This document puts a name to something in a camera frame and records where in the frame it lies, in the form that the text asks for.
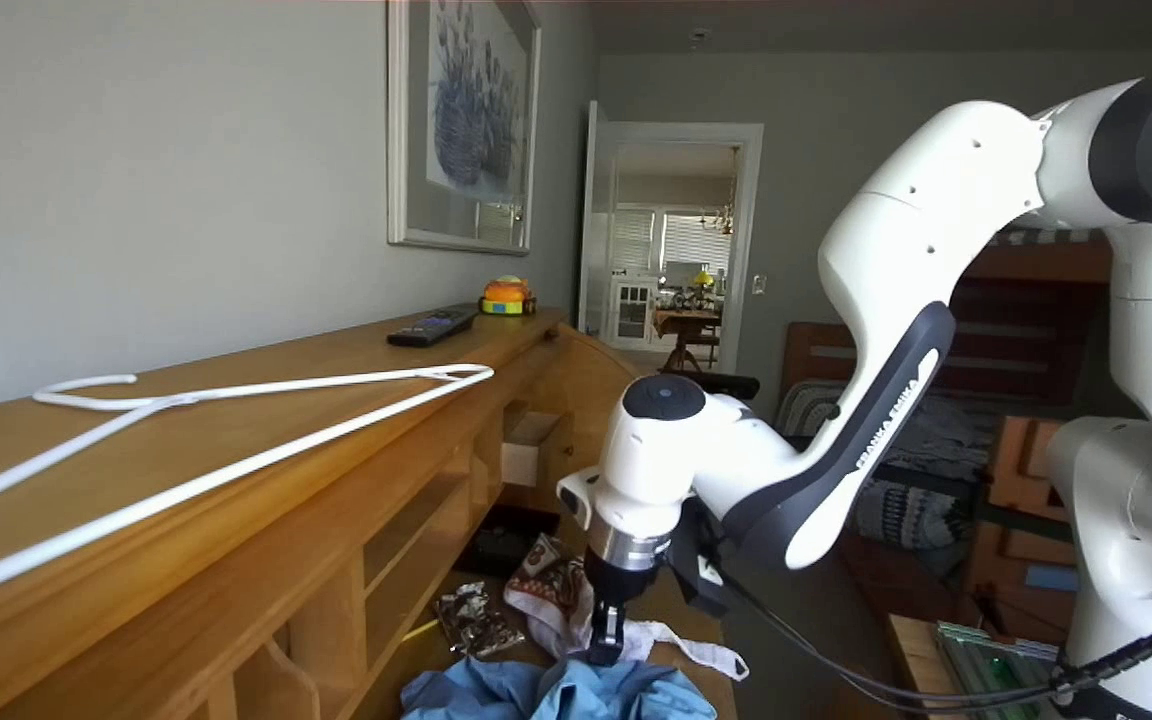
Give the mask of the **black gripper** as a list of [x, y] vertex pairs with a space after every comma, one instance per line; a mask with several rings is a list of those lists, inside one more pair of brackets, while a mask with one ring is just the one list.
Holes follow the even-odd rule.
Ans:
[[589, 619], [589, 658], [616, 663], [625, 652], [625, 603], [656, 585], [656, 566], [625, 572], [601, 556], [583, 556], [583, 577], [590, 585], [597, 608]]

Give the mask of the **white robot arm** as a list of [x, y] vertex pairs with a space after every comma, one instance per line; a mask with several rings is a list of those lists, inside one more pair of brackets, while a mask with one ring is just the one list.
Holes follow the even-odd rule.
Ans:
[[806, 444], [788, 444], [690, 376], [645, 376], [610, 403], [601, 467], [568, 477], [589, 536], [589, 656], [625, 656], [625, 603], [659, 566], [720, 603], [729, 551], [806, 566], [926, 388], [1056, 394], [1079, 335], [1046, 301], [985, 301], [960, 276], [1008, 223], [1109, 239], [1109, 372], [1122, 415], [1046, 440], [1079, 585], [1059, 670], [1040, 698], [1086, 720], [1152, 720], [1152, 75], [1042, 113], [962, 101], [912, 132], [818, 243], [818, 283], [846, 327], [844, 388]]

